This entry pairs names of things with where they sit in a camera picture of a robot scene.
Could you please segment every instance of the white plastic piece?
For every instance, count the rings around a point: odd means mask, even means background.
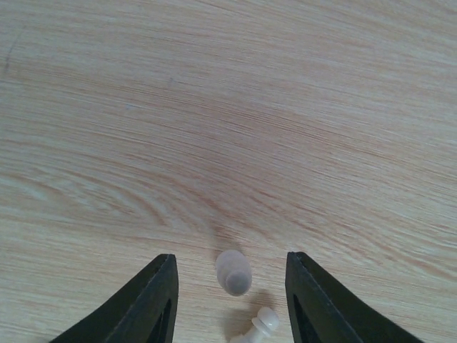
[[[279,326],[278,315],[269,307],[262,307],[256,318],[252,319],[254,326],[247,334],[236,336],[230,343],[260,343],[265,337],[270,337]]]
[[[226,250],[216,260],[219,284],[227,293],[239,297],[251,288],[252,271],[248,259],[237,250]]]

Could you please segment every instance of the wooden table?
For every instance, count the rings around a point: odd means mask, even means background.
[[[292,342],[288,251],[456,341],[456,2],[1,0],[0,57],[2,342],[50,340],[160,253],[175,342],[262,305]]]

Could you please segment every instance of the chess pawn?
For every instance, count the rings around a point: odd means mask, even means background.
[[[264,337],[270,337],[279,326],[278,315],[269,307],[262,307],[256,318],[252,319],[253,327],[247,334],[230,340],[230,343],[260,343]]]

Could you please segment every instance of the toppled pawn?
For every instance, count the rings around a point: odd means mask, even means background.
[[[262,307],[257,317],[252,319],[254,326],[247,334],[236,336],[230,343],[259,343],[264,337],[270,337],[279,326],[278,315],[269,307]]]

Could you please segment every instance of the light wood surface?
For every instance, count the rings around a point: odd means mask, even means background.
[[[1,0],[0,341],[45,342],[160,253],[175,342],[305,251],[425,342],[457,337],[453,0]],[[217,284],[241,249],[253,286]]]

